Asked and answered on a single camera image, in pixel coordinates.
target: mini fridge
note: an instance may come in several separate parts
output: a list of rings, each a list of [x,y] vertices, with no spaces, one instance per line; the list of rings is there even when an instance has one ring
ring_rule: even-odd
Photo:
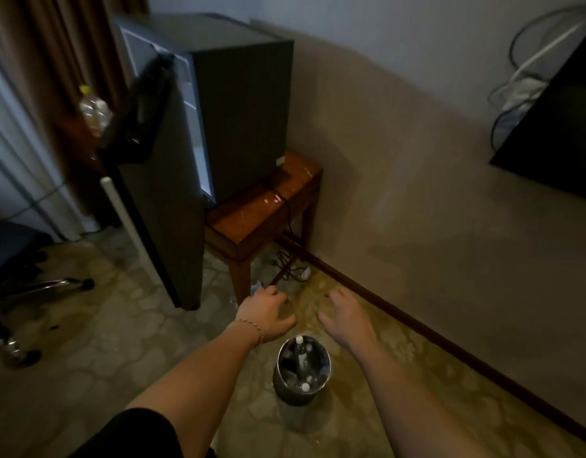
[[[174,305],[197,309],[206,209],[284,163],[293,42],[216,14],[116,21],[136,80],[99,149],[109,196]]]

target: table leg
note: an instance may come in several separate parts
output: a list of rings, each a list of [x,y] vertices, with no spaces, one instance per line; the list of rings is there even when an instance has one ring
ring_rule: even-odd
[[[250,262],[230,262],[229,276],[234,284],[234,293],[238,305],[251,294],[251,264]]]
[[[302,246],[308,247],[308,242],[312,236],[312,228],[314,227],[314,215],[316,214],[316,205],[318,201],[314,201],[305,208],[302,214]]]

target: white cable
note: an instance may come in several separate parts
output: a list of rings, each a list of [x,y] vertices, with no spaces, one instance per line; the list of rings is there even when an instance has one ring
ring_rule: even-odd
[[[559,37],[557,37],[553,42],[551,42],[545,48],[541,49],[541,51],[539,51],[538,53],[536,53],[535,55],[533,55],[524,64],[522,64],[517,71],[515,71],[515,73],[509,79],[509,83],[515,82],[515,80],[519,77],[519,75],[528,66],[530,66],[536,60],[538,60],[541,56],[543,56],[549,50],[551,50],[552,48],[554,48],[556,45],[559,45],[560,43],[562,43],[565,39],[567,39],[568,37],[570,37],[574,32],[576,32],[581,26],[583,26],[585,24],[586,24],[586,21],[579,22],[577,25],[573,26],[572,28],[570,28],[569,30],[567,30],[566,32],[564,32],[562,35],[560,35]]]

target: hand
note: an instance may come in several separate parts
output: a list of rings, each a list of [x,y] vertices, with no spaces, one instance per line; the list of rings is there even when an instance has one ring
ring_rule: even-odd
[[[325,327],[325,331],[340,346],[352,354],[377,344],[369,316],[352,296],[348,289],[339,288],[325,295],[335,306],[335,318],[332,320],[322,312],[316,316]]]
[[[286,300],[286,294],[278,292],[275,286],[259,288],[252,296],[244,299],[238,308],[236,320],[246,320],[256,324],[263,333],[263,342],[273,341],[297,323],[295,315],[285,320],[278,318],[278,310]]]

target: baseboard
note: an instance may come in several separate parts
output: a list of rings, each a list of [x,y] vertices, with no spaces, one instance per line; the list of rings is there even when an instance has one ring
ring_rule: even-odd
[[[441,347],[443,350],[453,355],[455,358],[465,363],[466,365],[470,366],[472,369],[477,371],[482,376],[494,382],[503,390],[509,392],[514,397],[523,401],[534,411],[540,413],[541,415],[549,419],[551,422],[560,426],[563,430],[569,432],[570,434],[586,442],[586,427],[578,423],[577,421],[573,420],[570,416],[561,412],[559,409],[550,405],[548,402],[541,399],[541,397],[538,397],[537,395],[533,394],[531,391],[519,385],[510,377],[507,377],[506,375],[502,374],[500,371],[488,365],[486,362],[483,362],[475,355],[468,353],[465,349],[456,345],[449,339],[444,338],[442,335],[426,326],[426,324],[421,323],[417,319],[413,318],[411,315],[405,313],[400,308],[397,308],[393,304],[388,303],[386,300],[374,294],[372,291],[369,291],[367,288],[353,281],[343,273],[337,271],[335,268],[326,264],[318,257],[314,256],[306,250],[299,251],[299,248],[297,247],[295,242],[290,238],[283,236],[279,238],[277,242],[281,246],[287,248],[292,252],[297,251],[300,255],[300,258],[309,263],[310,265],[312,265],[313,267],[316,267],[319,270],[325,272],[334,280],[342,283],[345,287],[350,289],[350,291],[360,295],[363,299],[367,300],[373,306],[379,308],[384,313],[392,316],[397,321],[400,321],[401,323],[406,325],[408,328],[419,333],[436,346]]]

